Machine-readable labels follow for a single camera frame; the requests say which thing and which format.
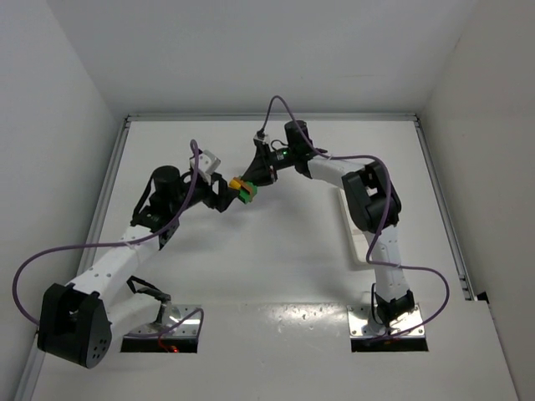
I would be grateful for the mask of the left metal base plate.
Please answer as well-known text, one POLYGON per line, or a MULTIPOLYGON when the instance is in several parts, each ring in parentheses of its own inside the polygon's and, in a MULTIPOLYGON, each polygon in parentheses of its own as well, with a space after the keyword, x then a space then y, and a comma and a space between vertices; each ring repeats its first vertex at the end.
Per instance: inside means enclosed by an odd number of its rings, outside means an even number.
POLYGON ((155 322, 136 327, 125 334, 123 339, 197 340, 201 334, 204 318, 205 311, 201 306, 171 304, 155 322))

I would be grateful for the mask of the orange lego plate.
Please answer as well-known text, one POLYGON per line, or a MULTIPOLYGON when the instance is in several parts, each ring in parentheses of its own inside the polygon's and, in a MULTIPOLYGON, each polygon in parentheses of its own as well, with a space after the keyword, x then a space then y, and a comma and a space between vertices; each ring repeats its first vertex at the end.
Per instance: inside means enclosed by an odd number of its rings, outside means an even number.
POLYGON ((243 181, 242 189, 247 193, 248 196, 254 197, 257 194, 257 187, 252 182, 243 181))

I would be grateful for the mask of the white divided tray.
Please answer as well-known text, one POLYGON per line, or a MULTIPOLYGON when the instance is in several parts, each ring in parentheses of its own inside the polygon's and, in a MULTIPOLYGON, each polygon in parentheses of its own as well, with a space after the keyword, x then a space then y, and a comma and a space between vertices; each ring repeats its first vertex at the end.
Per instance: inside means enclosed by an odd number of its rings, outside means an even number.
POLYGON ((369 243, 364 233, 354 224, 346 200, 345 192, 337 189, 337 195, 340 204, 341 216, 346 230, 346 236, 349 244, 349 252, 355 270, 371 270, 372 265, 366 261, 369 243))

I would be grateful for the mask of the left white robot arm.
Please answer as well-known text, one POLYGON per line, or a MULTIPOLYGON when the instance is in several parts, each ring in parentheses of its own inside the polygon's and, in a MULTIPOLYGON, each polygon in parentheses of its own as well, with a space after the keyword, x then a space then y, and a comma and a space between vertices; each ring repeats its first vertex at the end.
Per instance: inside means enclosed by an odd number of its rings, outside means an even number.
POLYGON ((170 165, 155 169, 118 245, 68 284, 53 284, 44 293, 38 348, 93 368, 114 342, 158 321, 169 295, 143 288, 115 303, 118 292, 172 238, 179 211, 202 202, 223 212, 239 193, 238 180, 225 181, 217 173, 204 180, 170 165))

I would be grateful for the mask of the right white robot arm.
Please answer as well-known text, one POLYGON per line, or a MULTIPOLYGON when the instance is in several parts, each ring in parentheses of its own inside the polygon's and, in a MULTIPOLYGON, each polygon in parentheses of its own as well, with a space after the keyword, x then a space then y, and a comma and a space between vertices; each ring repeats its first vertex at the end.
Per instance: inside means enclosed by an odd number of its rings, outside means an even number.
POLYGON ((267 186, 277 180, 280 170, 293 167, 311 180, 341 189, 350 219, 368 243, 366 261, 374 267, 372 318, 377 325, 388 328, 395 319, 415 308, 397 244, 401 203, 389 173, 378 160, 356 163, 314 147, 307 123, 302 120, 286 123, 284 130, 287 144, 278 150, 270 147, 263 129, 255 134, 256 152, 240 180, 247 185, 267 186))

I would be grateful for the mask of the green lego brick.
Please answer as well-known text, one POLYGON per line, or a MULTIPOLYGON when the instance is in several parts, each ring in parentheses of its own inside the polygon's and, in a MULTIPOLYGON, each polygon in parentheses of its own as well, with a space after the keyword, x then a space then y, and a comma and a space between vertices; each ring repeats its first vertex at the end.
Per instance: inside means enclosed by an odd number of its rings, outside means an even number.
POLYGON ((238 198, 243 204, 251 203, 254 197, 248 196, 242 188, 239 190, 238 198))

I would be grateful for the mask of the yellow lego brick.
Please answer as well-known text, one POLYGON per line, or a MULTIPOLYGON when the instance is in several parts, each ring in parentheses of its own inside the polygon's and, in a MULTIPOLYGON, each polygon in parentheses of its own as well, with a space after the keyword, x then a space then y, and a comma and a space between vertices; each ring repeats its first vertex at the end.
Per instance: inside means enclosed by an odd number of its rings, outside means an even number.
POLYGON ((240 190, 242 188, 241 181, 237 177, 231 179, 228 183, 228 186, 234 190, 240 190))

